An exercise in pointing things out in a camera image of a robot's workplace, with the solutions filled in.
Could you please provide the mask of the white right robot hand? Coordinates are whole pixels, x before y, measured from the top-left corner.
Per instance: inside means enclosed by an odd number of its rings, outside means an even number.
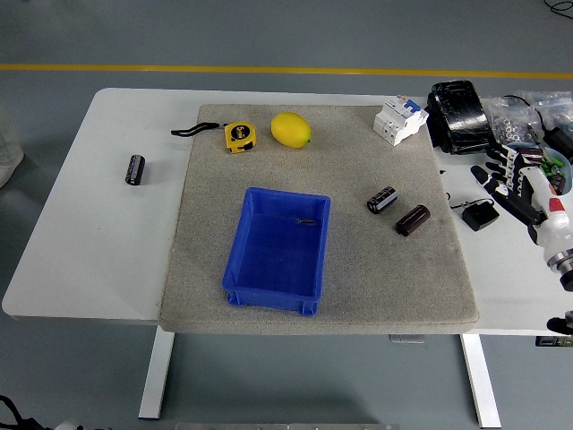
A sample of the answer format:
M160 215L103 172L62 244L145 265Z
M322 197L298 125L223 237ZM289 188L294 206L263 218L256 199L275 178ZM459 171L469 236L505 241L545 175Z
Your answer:
M495 145L485 168L472 166L477 183L503 209L526 225L543 249L547 266L564 274L572 270L572 220L543 170L516 150Z

